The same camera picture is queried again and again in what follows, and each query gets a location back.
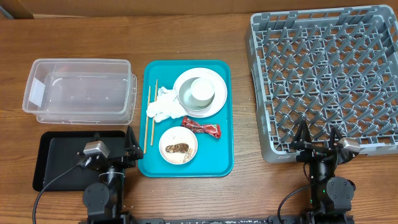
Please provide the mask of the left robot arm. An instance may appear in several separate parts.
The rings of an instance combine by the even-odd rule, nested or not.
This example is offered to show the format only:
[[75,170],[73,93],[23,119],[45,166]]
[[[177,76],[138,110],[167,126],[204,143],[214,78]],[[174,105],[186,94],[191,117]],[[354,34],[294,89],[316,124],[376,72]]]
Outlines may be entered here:
[[99,181],[83,192],[87,223],[137,223],[130,212],[123,211],[125,170],[136,166],[144,157],[131,127],[126,130],[123,155],[109,157],[110,150],[102,141],[86,144],[78,167],[100,172]]

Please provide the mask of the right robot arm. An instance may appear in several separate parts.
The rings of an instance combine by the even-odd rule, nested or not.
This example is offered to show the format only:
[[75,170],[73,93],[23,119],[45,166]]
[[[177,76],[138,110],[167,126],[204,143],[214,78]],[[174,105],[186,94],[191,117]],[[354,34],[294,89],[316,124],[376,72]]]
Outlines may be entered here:
[[351,210],[351,201],[356,190],[355,184],[335,175],[338,165],[354,159],[360,152],[359,143],[344,138],[338,128],[332,127],[330,138],[324,146],[312,143],[306,121],[301,121],[296,135],[290,143],[292,149],[300,151],[297,162],[308,166],[305,175],[309,184],[288,196],[303,190],[310,190],[311,208],[302,210],[296,223],[353,223],[346,215]]

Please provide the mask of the white napkin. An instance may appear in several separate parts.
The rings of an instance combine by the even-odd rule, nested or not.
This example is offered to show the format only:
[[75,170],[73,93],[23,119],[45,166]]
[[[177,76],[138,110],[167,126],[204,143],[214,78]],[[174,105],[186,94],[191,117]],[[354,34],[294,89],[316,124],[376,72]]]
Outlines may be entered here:
[[146,112],[149,118],[153,118],[155,112],[156,123],[168,118],[176,119],[187,115],[179,102],[178,92],[174,89],[168,90],[164,86],[158,89],[157,100],[149,104]]

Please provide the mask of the red snack wrapper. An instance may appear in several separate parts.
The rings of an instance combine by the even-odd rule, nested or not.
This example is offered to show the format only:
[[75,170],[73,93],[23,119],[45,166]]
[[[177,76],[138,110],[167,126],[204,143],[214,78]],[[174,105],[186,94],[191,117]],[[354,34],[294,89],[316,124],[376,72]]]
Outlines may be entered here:
[[182,126],[194,133],[207,133],[217,139],[221,137],[221,128],[219,124],[199,124],[185,116],[182,119]]

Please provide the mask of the small white dish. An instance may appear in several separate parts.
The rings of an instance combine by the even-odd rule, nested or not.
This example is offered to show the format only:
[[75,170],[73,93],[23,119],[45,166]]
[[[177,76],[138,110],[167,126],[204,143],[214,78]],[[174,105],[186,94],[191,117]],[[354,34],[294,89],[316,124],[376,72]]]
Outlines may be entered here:
[[[168,153],[165,151],[167,146],[182,142],[189,145],[189,150],[186,153]],[[159,140],[160,155],[165,161],[173,165],[183,165],[190,162],[195,157],[197,150],[197,137],[191,130],[181,126],[166,130]]]

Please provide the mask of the white cup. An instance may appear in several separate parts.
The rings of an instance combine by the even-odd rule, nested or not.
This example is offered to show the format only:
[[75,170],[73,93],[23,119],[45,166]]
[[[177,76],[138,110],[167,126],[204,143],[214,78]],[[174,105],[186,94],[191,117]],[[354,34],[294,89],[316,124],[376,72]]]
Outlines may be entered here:
[[191,84],[190,91],[192,96],[200,101],[209,100],[215,94],[212,82],[206,78],[195,79]]

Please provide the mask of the brown food scrap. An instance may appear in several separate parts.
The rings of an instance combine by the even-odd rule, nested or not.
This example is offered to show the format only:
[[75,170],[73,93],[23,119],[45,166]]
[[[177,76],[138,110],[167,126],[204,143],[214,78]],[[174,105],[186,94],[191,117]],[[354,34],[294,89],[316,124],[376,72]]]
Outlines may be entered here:
[[177,143],[173,145],[169,145],[165,148],[165,151],[168,153],[186,153],[189,150],[189,145],[186,143]]

